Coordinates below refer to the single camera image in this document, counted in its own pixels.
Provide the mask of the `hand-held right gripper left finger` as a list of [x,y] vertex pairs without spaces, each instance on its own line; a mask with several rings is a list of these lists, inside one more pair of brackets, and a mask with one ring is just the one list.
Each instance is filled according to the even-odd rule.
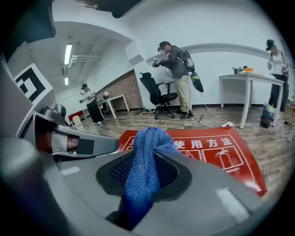
[[124,188],[109,174],[113,166],[134,153],[130,150],[59,163],[43,154],[44,178],[55,199],[53,206],[65,220],[57,228],[61,235],[135,235],[114,224],[123,209]]

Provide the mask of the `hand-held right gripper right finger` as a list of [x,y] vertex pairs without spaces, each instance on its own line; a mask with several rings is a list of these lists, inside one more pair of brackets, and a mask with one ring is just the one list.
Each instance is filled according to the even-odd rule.
[[219,167],[175,153],[155,155],[177,170],[153,195],[153,205],[133,232],[142,236],[247,235],[265,213],[249,187]]

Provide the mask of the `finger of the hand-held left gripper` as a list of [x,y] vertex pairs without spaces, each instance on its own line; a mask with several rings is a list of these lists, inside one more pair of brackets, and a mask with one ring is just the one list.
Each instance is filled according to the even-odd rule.
[[[75,147],[67,148],[68,138],[77,140]],[[100,136],[56,125],[52,131],[52,155],[87,159],[115,152],[119,141],[113,137]]]

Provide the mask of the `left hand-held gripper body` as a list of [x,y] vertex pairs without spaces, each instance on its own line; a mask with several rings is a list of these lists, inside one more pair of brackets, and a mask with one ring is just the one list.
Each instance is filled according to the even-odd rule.
[[0,56],[0,157],[7,140],[21,133],[32,112],[65,125],[66,109],[55,100],[53,88],[35,64],[13,78],[4,56]]

